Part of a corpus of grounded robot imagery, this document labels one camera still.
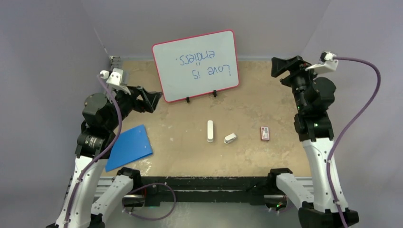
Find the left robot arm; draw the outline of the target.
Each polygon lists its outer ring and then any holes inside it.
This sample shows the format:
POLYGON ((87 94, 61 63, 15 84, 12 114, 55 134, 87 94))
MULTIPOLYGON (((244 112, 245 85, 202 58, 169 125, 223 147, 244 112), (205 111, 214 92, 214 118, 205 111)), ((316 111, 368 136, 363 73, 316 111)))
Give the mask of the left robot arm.
POLYGON ((75 150, 75 169, 70 179, 61 213, 50 228, 104 228, 114 208, 125 194, 137 194, 142 187, 138 170, 122 168, 117 179, 95 199, 98 182, 109 159, 122 121, 131 111, 153 113, 162 92, 147 92, 130 86, 113 97, 103 93, 88 96, 84 102, 81 133, 75 150))

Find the red white staple box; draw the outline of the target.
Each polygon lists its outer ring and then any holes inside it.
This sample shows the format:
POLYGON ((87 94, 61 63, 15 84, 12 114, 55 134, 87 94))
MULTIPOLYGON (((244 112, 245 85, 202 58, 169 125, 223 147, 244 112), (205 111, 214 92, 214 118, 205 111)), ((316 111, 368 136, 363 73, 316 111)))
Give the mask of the red white staple box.
POLYGON ((260 134, 261 134, 261 140, 264 140, 264 141, 270 140, 269 128, 267 126, 260 127, 260 134))

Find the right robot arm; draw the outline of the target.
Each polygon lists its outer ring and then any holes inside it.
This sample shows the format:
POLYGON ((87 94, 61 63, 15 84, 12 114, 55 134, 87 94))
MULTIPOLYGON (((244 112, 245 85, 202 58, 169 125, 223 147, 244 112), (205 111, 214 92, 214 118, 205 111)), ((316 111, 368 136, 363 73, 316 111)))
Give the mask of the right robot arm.
POLYGON ((335 100, 335 84, 319 77, 301 56, 273 57, 271 63, 272 77, 289 72, 280 82, 292 90, 297 107, 294 127, 308 158, 313 191, 305 188, 286 168, 270 171, 268 190, 286 195, 298 209, 303 228, 347 228, 357 224, 359 214, 349 208, 331 153, 335 138, 327 110, 335 100))

